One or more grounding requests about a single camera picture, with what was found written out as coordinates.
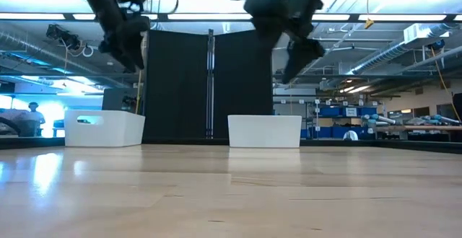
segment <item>black curtain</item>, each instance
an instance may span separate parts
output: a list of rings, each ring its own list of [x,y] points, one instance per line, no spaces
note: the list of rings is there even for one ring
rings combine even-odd
[[[271,49],[256,32],[215,37],[214,138],[228,138],[228,115],[272,115]]]
[[[152,30],[143,141],[205,138],[207,35]]]

